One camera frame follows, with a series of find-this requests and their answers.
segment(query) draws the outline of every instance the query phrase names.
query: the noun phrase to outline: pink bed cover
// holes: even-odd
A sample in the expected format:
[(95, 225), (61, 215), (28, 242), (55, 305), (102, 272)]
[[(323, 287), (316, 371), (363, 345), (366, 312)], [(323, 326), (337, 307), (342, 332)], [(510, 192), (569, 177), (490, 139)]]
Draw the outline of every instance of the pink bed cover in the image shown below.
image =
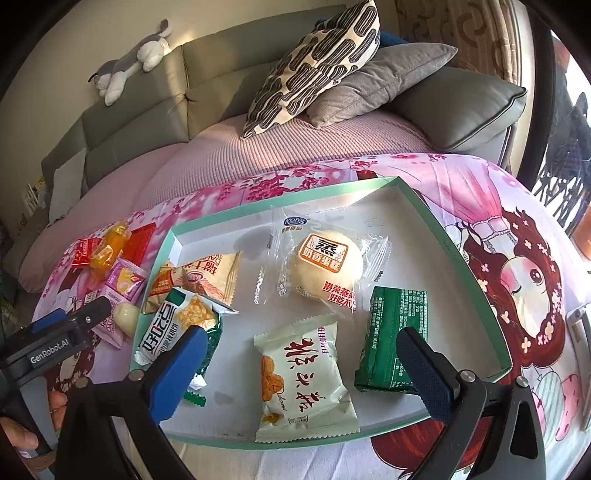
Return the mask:
[[(143, 268), (150, 269), (168, 230), (179, 223), (249, 202), (320, 186), (372, 177), (400, 176), (420, 192), (446, 227), (487, 295), (504, 332), (514, 367), (502, 382), (518, 375), (529, 381), (538, 405), (547, 456), (547, 478), (563, 479), (591, 441), (581, 431), (581, 375), (565, 326), (566, 312), (591, 300), (589, 277), (561, 227), (513, 177), (486, 161), (464, 155), (383, 154), (322, 161), (245, 177), (162, 202), (127, 217), (132, 229), (157, 224)], [(104, 233), (107, 226), (94, 235)], [(71, 308), (84, 294), (84, 276), (72, 275), (73, 245), (61, 257), (45, 286), (35, 319), (58, 307)], [(51, 388), (66, 393), (81, 375), (94, 382), (123, 378), (131, 345), (120, 350), (95, 339), (94, 346), (47, 375)], [(483, 440), (478, 428), (458, 478), (465, 478)], [(212, 475), (230, 467), (224, 458), (256, 464), (257, 478), (301, 478), (285, 469), (299, 458), (314, 478), (396, 478), (412, 472), (436, 439), (441, 425), (426, 420), (405, 429), (345, 445), (290, 452), (228, 452), (208, 465)]]

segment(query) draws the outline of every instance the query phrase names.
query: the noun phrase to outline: cartoon girl print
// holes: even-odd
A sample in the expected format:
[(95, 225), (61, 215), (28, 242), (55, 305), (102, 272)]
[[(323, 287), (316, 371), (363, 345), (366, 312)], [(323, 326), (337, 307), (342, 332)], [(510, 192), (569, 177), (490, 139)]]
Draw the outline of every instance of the cartoon girl print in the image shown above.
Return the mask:
[[(450, 234), (474, 273), (505, 335), (513, 368), (501, 380), (530, 379), (544, 445), (568, 433), (580, 397), (580, 380), (560, 378), (552, 365), (564, 349), (566, 327), (558, 264), (524, 210), (505, 210), (489, 166), (453, 155), (392, 155), (393, 162), (371, 166), (361, 178), (400, 176), (444, 219)], [(482, 421), (460, 468), (471, 465), (486, 436)], [(372, 439), (387, 464), (411, 473), (435, 442), (443, 425), (425, 420)]]

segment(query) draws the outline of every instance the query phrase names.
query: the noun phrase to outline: blue gripper pad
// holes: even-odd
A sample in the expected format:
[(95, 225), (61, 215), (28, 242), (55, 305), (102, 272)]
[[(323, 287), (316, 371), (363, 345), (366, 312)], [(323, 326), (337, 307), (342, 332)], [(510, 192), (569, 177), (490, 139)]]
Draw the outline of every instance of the blue gripper pad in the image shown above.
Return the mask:
[(31, 332), (40, 332), (45, 327), (49, 327), (50, 325), (53, 325), (54, 323), (59, 322), (64, 318), (66, 318), (66, 312), (64, 311), (64, 309), (54, 310), (53, 312), (48, 313), (47, 315), (33, 323), (33, 325), (31, 326)]
[(207, 333), (195, 326), (183, 334), (171, 351), (162, 354), (173, 357), (150, 391), (150, 415), (156, 423), (173, 416), (206, 353)]
[(455, 380), (456, 370), (445, 356), (433, 352), (412, 327), (398, 332), (396, 354), (429, 415), (448, 425), (452, 419), (456, 397), (459, 395), (459, 383)]

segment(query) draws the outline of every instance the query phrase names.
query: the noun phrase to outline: gray pillow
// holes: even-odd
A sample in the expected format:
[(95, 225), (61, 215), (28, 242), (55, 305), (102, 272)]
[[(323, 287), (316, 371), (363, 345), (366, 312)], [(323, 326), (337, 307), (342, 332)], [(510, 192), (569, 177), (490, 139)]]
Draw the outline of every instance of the gray pillow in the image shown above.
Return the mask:
[(441, 152), (479, 147), (513, 125), (527, 90), (499, 78), (444, 67), (387, 108), (419, 127)]
[(442, 43), (407, 43), (380, 48), (372, 60), (326, 90), (306, 113), (326, 127), (372, 112), (443, 67), (457, 48)]
[(83, 148), (53, 174), (53, 192), (49, 205), (49, 224), (65, 217), (80, 200), (86, 149)]

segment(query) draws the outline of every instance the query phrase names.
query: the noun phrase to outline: snack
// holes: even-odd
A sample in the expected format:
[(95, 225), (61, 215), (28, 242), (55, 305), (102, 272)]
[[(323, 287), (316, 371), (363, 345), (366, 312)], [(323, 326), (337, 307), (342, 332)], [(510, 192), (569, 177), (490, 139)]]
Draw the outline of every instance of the snack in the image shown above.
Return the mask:
[(335, 231), (309, 234), (291, 256), (288, 276), (296, 292), (316, 299), (334, 299), (334, 286), (346, 290), (342, 298), (355, 309), (355, 284), (363, 273), (363, 255), (349, 237)]
[(134, 358), (140, 365), (148, 365), (162, 352), (170, 350), (182, 334), (191, 326), (198, 325), (207, 332), (207, 354), (201, 368), (189, 385), (198, 390), (206, 385), (203, 374), (209, 366), (213, 353), (222, 335), (222, 315), (236, 314), (214, 299), (174, 287), (156, 312)]
[(146, 249), (155, 230), (156, 224), (154, 222), (133, 230), (121, 256), (136, 265), (140, 265), (144, 261)]
[(72, 268), (84, 268), (90, 265), (90, 256), (100, 244), (100, 238), (83, 238), (78, 240), (74, 251)]
[(113, 309), (113, 321), (130, 338), (134, 337), (138, 317), (139, 308), (128, 301), (119, 303)]
[(427, 292), (375, 287), (370, 318), (355, 387), (417, 393), (396, 356), (395, 340), (405, 327), (414, 327), (427, 340)]
[(173, 267), (170, 262), (166, 262), (160, 267), (142, 313), (158, 310), (173, 287), (182, 287), (230, 305), (236, 289), (240, 255), (241, 252), (210, 255), (181, 267)]
[(337, 367), (337, 315), (302, 320), (257, 335), (264, 402), (257, 442), (334, 437), (359, 431)]
[(127, 223), (118, 222), (107, 230), (105, 237), (90, 258), (90, 267), (99, 278), (105, 278), (129, 239)]
[[(96, 296), (107, 297), (113, 309), (124, 301), (135, 303), (147, 278), (148, 273), (146, 271), (123, 258), (117, 258), (113, 270), (109, 273), (109, 277)], [(123, 331), (117, 327), (113, 318), (113, 311), (109, 317), (94, 328), (94, 331), (111, 345), (121, 348)]]
[[(291, 291), (356, 310), (360, 294), (369, 297), (371, 283), (387, 261), (387, 237), (357, 233), (316, 219), (273, 211), (273, 234), (266, 263), (256, 284), (255, 303)], [(272, 272), (279, 267), (279, 279)]]

